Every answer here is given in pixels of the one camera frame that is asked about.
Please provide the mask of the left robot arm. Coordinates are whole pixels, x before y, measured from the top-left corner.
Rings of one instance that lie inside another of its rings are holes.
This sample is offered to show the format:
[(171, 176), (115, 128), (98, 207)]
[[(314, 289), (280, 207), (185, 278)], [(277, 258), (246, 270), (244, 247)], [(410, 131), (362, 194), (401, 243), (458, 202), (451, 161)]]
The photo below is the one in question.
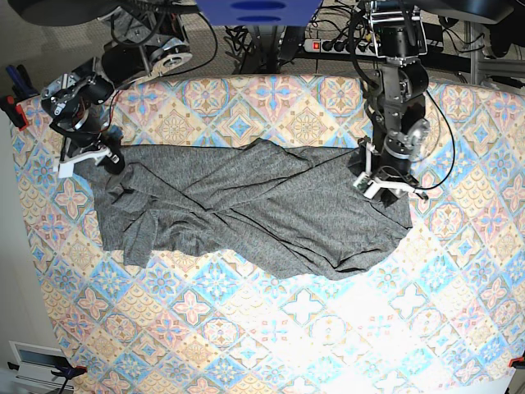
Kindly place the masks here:
[(354, 187), (390, 206), (408, 193), (427, 197), (411, 167), (431, 126), (424, 94), (428, 74), (420, 62), (427, 51), (420, 11), (401, 1), (365, 1), (358, 20), (372, 35), (372, 51), (383, 63), (376, 77), (361, 76), (372, 136), (358, 140), (350, 169)]

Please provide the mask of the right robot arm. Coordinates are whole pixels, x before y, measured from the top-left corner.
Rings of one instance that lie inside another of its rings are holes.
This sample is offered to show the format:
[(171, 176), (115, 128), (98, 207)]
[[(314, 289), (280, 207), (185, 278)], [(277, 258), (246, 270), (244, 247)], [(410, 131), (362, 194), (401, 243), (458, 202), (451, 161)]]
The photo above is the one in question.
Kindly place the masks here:
[(187, 63), (192, 53), (182, 17), (202, 12), (195, 4), (176, 1), (84, 1), (74, 14), (108, 25), (112, 39), (100, 57), (58, 76), (41, 91), (50, 127), (62, 136), (53, 170), (68, 178), (76, 164), (91, 161), (118, 174), (125, 159), (110, 128), (119, 95)]

